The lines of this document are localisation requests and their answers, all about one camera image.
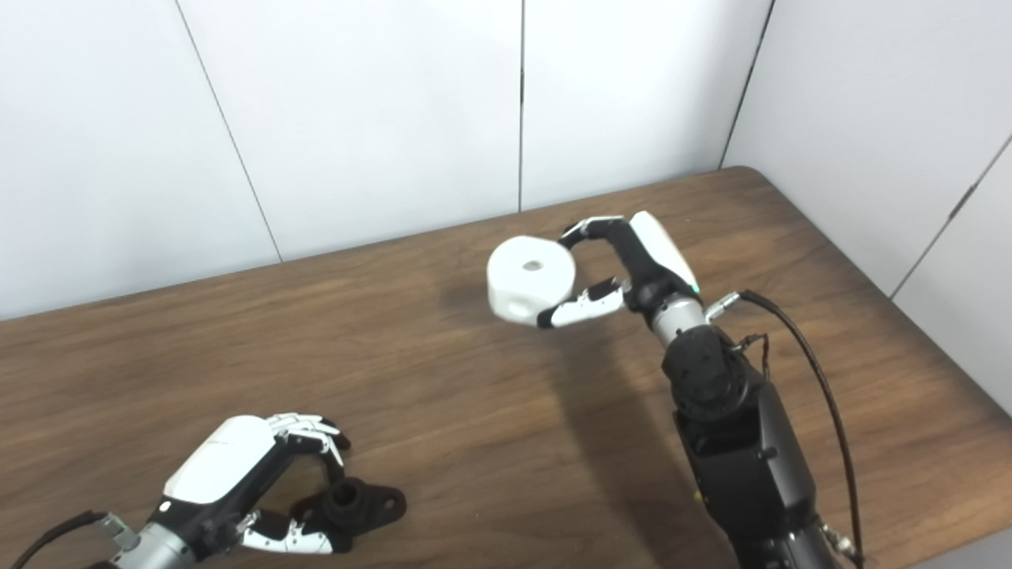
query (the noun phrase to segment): cable connector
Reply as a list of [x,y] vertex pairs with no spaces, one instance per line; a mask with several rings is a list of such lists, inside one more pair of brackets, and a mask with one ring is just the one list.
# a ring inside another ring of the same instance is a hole
[[112,538],[112,541],[123,551],[131,551],[141,543],[141,538],[130,529],[130,525],[119,519],[119,516],[109,512],[102,518],[102,530]]
[[718,318],[720,318],[721,315],[723,315],[725,312],[728,311],[729,308],[732,307],[732,305],[734,305],[741,299],[742,296],[739,295],[738,293],[731,293],[730,295],[725,296],[723,299],[706,307],[706,310],[703,312],[703,316],[706,318],[706,322],[712,322]]
[[844,536],[843,534],[833,530],[828,523],[823,523],[819,526],[819,531],[822,532],[826,541],[829,542],[833,551],[847,558],[848,561],[856,565],[857,567],[863,567],[865,558],[857,548],[854,543],[850,541],[850,538]]

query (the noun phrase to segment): black plastic part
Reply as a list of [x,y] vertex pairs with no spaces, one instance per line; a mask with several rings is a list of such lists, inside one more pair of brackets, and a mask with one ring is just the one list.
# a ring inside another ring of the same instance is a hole
[[260,510],[260,517],[250,526],[251,530],[264,538],[281,541],[288,536],[290,518],[276,511]]
[[613,226],[605,239],[611,244],[622,266],[629,273],[631,288],[626,295],[625,304],[632,312],[643,313],[648,326],[654,320],[654,313],[668,297],[682,295],[699,299],[698,294],[688,282],[650,256],[628,223],[622,222]]
[[352,538],[404,517],[408,502],[397,488],[345,478],[326,491],[298,502],[291,517],[306,523],[303,533],[323,532],[334,553],[351,551]]
[[750,385],[764,381],[715,326],[697,326],[668,344],[661,369],[678,410],[697,421],[719,421],[744,405]]
[[838,567],[818,530],[816,485],[776,388],[752,388],[730,420],[675,414],[706,510],[743,569]]
[[552,325],[552,316],[556,313],[557,310],[559,310],[559,307],[554,306],[550,309],[545,309],[537,313],[537,327],[544,330],[547,330],[549,328],[555,328],[555,326]]
[[567,249],[572,249],[577,243],[583,241],[584,239],[605,239],[612,228],[625,225],[626,223],[627,222],[621,218],[597,220],[594,223],[589,224],[584,229],[585,233],[570,233],[570,230],[577,225],[573,224],[563,230],[563,237],[559,238],[559,244]]
[[620,284],[615,280],[614,276],[605,278],[600,282],[595,282],[587,287],[587,300],[591,302],[599,301],[617,291],[619,287]]
[[788,536],[732,544],[742,569],[839,569],[819,522]]

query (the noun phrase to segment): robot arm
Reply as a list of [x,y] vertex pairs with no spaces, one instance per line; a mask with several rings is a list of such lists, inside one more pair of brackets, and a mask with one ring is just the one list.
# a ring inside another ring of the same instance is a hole
[[[404,515],[404,494],[346,478],[340,451],[351,443],[319,415],[227,419],[165,484],[139,536],[104,567],[182,569],[243,546],[275,553],[346,553],[352,538]],[[319,456],[329,488],[290,515],[255,509],[296,457]]]
[[859,551],[836,547],[840,540],[816,512],[815,481],[775,387],[744,354],[748,342],[733,342],[711,322],[741,297],[704,311],[695,275],[647,212],[628,222],[588,218],[558,242],[570,249],[588,239],[611,245],[628,280],[599,282],[541,312],[536,325],[556,328],[621,307],[643,315],[665,348],[661,368],[699,492],[743,569],[835,569],[826,538],[857,559]]

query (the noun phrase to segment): wall seam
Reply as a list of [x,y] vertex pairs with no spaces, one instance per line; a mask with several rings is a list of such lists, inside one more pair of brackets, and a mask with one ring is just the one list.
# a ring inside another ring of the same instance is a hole
[[735,117],[731,120],[731,130],[728,131],[728,140],[724,143],[724,152],[721,153],[721,161],[718,168],[724,168],[724,160],[728,157],[728,149],[731,148],[731,138],[735,134],[735,127],[738,126],[738,115],[742,113],[742,105],[745,103],[745,95],[749,92],[749,84],[752,83],[752,72],[755,71],[756,62],[759,61],[759,50],[762,49],[763,39],[766,38],[766,29],[769,28],[769,20],[773,15],[773,6],[776,0],[771,0],[769,10],[766,11],[766,20],[762,24],[762,31],[759,33],[759,43],[756,44],[755,54],[752,55],[752,65],[749,66],[749,73],[745,76],[745,85],[742,87],[742,96],[738,98],[738,108],[735,109]]
[[527,0],[520,0],[520,149],[517,157],[516,212],[523,211],[523,64],[526,51]]
[[222,123],[225,125],[225,131],[229,134],[229,140],[232,142],[232,148],[236,151],[236,157],[239,159],[239,165],[243,169],[243,175],[246,176],[246,183],[250,186],[250,192],[253,193],[253,200],[256,202],[257,210],[260,211],[260,218],[263,219],[263,225],[267,228],[267,236],[270,237],[270,243],[274,246],[274,253],[277,254],[277,262],[284,262],[281,257],[281,250],[277,246],[277,240],[274,239],[274,232],[270,229],[270,223],[267,221],[267,214],[263,211],[263,205],[260,204],[260,196],[257,195],[256,188],[253,187],[253,179],[250,178],[250,172],[246,168],[246,161],[243,160],[243,155],[239,152],[239,145],[236,144],[236,137],[232,134],[232,127],[229,126],[229,120],[225,116],[225,109],[222,108],[222,101],[218,98],[218,92],[215,91],[215,85],[210,82],[210,75],[207,74],[207,67],[203,64],[203,58],[200,57],[200,50],[196,47],[196,40],[193,38],[193,32],[190,31],[189,22],[186,21],[186,14],[183,13],[183,7],[179,4],[179,0],[173,0],[176,4],[176,10],[179,11],[179,18],[183,21],[183,27],[186,28],[186,35],[189,36],[190,45],[193,46],[193,53],[196,54],[196,60],[200,64],[200,71],[203,72],[203,78],[207,82],[207,88],[210,89],[210,95],[215,98],[215,105],[218,106],[218,113],[222,116]]
[[984,167],[984,170],[981,172],[981,175],[977,176],[977,179],[974,180],[974,183],[972,183],[969,187],[966,188],[966,191],[964,191],[962,195],[959,196],[959,200],[956,201],[955,207],[952,208],[951,212],[949,212],[948,218],[945,219],[945,223],[942,224],[941,229],[938,230],[938,233],[936,233],[934,238],[931,239],[931,242],[928,243],[928,246],[925,247],[924,251],[922,251],[920,256],[917,257],[917,260],[914,261],[913,265],[911,265],[910,270],[907,271],[907,274],[903,275],[903,278],[900,279],[900,283],[896,286],[896,289],[893,291],[893,294],[889,296],[889,299],[891,301],[896,300],[896,296],[900,294],[900,291],[903,289],[903,286],[907,283],[907,280],[909,280],[911,275],[914,274],[914,271],[917,270],[917,267],[920,266],[924,258],[928,256],[928,253],[931,252],[932,247],[934,247],[935,243],[938,242],[938,238],[940,238],[942,234],[945,233],[945,230],[948,229],[949,224],[951,224],[952,220],[954,220],[955,217],[959,214],[959,212],[962,211],[963,206],[966,205],[966,201],[968,201],[969,197],[974,194],[975,191],[977,191],[977,188],[981,185],[981,182],[984,181],[985,176],[988,175],[988,172],[991,171],[991,168],[995,166],[995,163],[998,162],[998,159],[1001,158],[1002,154],[1005,153],[1005,149],[1009,147],[1009,143],[1012,143],[1012,134],[1010,134],[1008,138],[1005,139],[1005,142],[1002,144],[1001,148],[999,148],[998,152],[995,153],[995,155],[991,158],[991,161],[988,162],[988,165]]

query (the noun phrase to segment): silver metal joint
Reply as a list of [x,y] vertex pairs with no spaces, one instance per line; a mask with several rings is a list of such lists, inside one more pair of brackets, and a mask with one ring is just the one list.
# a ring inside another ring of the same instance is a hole
[[186,569],[196,564],[193,551],[167,527],[148,523],[137,547],[109,560],[117,569]]
[[651,329],[657,339],[661,340],[661,345],[667,348],[682,332],[705,325],[706,319],[699,302],[692,297],[676,295],[666,299],[664,305],[657,310]]
[[114,513],[109,513],[103,517],[101,525],[102,530],[105,530],[116,546],[123,551],[131,551],[141,543],[141,538]]
[[256,523],[257,520],[259,519],[260,519],[260,510],[255,509],[249,512],[249,514],[247,514],[246,517],[244,517],[242,521],[240,521],[239,524],[236,525],[236,535],[242,536],[243,534],[246,533],[246,530],[252,527],[253,524]]
[[721,315],[728,312],[728,309],[741,299],[742,296],[738,293],[731,293],[730,295],[725,296],[723,299],[706,307],[706,311],[703,313],[703,316],[706,318],[706,322],[712,322],[720,318]]

